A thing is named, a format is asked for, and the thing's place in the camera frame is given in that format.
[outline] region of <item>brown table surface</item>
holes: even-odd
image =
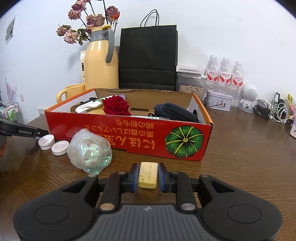
[[[168,170],[186,172],[190,177],[208,173],[275,204],[283,214],[277,241],[296,237],[296,139],[290,127],[266,122],[239,109],[230,112],[208,109],[214,122],[202,162],[180,161],[113,150],[111,164],[99,177],[129,170],[134,162],[164,162]],[[44,116],[29,125],[48,128]],[[24,202],[86,176],[67,155],[42,151],[36,139],[9,137],[0,161],[0,240],[19,240],[12,224],[15,210]],[[174,194],[159,189],[139,189],[123,194],[123,203],[172,203]]]

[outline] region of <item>green pumpkin illustration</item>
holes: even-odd
[[[175,157],[193,156],[202,148],[203,134],[193,126],[174,128],[165,138],[167,151]]]

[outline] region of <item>bottle label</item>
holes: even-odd
[[[230,83],[231,81],[231,74],[227,72],[220,72],[219,74],[219,81]]]
[[[218,72],[215,72],[215,71],[212,71],[212,70],[209,70],[207,72],[207,79],[208,80],[218,81],[218,78],[219,78],[219,73]]]
[[[233,85],[237,85],[237,86],[242,86],[242,82],[244,81],[244,78],[242,77],[239,77],[239,76],[232,76],[232,80],[231,80],[231,83]]]

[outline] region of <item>black bag handle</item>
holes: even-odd
[[[144,19],[142,20],[142,22],[141,22],[141,24],[140,24],[140,27],[142,27],[142,23],[143,23],[144,20],[147,18],[146,21],[145,21],[144,27],[146,26],[149,17],[150,17],[153,13],[156,13],[155,26],[156,26],[156,25],[159,25],[159,14],[158,14],[158,11],[157,11],[157,9],[153,9],[150,13],[148,13],[148,14],[146,15],[146,17],[144,17]]]

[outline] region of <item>gray jug handle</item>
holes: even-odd
[[[108,29],[104,31],[103,34],[109,35],[109,44],[108,44],[108,52],[106,55],[106,63],[110,63],[112,60],[113,52],[114,52],[114,31],[112,29]]]

